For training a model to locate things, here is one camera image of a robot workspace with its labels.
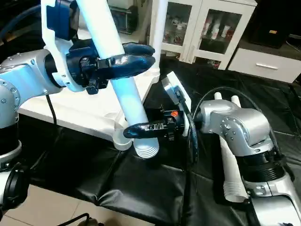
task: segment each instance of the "black table cover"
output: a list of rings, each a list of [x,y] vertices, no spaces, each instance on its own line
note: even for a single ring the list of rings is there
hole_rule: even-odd
[[[229,86],[249,95],[275,130],[279,146],[295,173],[301,194],[301,89],[231,71],[220,71],[174,60],[161,62],[161,78],[174,71],[192,99],[194,110],[210,89]],[[230,98],[230,92],[223,92]],[[242,107],[251,107],[241,98]],[[160,82],[154,84],[145,107],[174,109]],[[248,225],[244,206],[223,197],[219,138],[199,134],[199,161],[187,170],[184,138],[160,139],[158,155],[139,158],[133,147],[117,151],[111,142],[21,115],[22,158],[33,164],[45,150],[46,159],[32,174],[32,184],[140,218],[158,225]]]

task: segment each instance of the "floor tile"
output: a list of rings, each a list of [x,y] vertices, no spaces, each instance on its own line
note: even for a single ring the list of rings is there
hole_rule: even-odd
[[[30,186],[25,202],[6,216],[33,226],[56,226],[71,219],[79,200]]]
[[[112,210],[108,210],[103,207],[97,207],[92,203],[80,201],[73,218],[80,214],[88,213],[90,217],[95,218],[99,223],[104,223],[105,226],[153,226],[153,224],[136,219]],[[71,226],[77,226],[79,222],[85,220],[79,220],[71,224]]]
[[[31,226],[21,221],[4,216],[0,222],[0,226]]]

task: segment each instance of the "white cabinet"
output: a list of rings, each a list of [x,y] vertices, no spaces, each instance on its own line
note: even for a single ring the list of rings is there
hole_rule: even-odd
[[[292,83],[301,73],[301,61],[239,48],[229,70]]]
[[[162,50],[180,61],[225,69],[256,5],[254,0],[169,0]],[[159,23],[155,13],[150,37],[153,23]]]
[[[162,50],[170,51],[185,61],[194,28],[197,22],[202,0],[169,0],[163,36]],[[150,43],[155,29],[156,6],[153,6],[151,15]]]

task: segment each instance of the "white drawer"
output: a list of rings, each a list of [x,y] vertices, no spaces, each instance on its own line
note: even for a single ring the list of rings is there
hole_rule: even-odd
[[[229,70],[292,83],[301,73],[301,61],[239,48]]]

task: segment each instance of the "white pipe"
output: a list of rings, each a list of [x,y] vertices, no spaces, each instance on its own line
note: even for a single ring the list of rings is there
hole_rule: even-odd
[[[114,55],[124,54],[107,1],[77,0],[77,3],[99,57],[106,59]],[[131,126],[136,123],[148,122],[133,77],[111,80],[111,84],[128,124]],[[151,158],[157,154],[159,143],[157,138],[138,139],[134,140],[134,147],[139,156]]]
[[[152,43],[150,43],[150,45],[156,50],[156,52],[153,54],[153,57],[155,57],[156,62],[150,69],[151,73],[160,74],[159,64],[161,57],[162,41],[164,36],[167,6],[168,0],[153,0],[152,12],[156,13],[156,24],[154,28],[154,34],[152,37]]]
[[[222,99],[221,93],[214,94],[216,100]],[[240,106],[239,98],[232,97],[232,102]],[[220,137],[221,150],[222,150],[222,164],[224,168],[224,195],[225,199],[230,202],[243,202],[248,198],[244,184],[241,180],[237,161],[232,151],[229,149],[227,142]]]

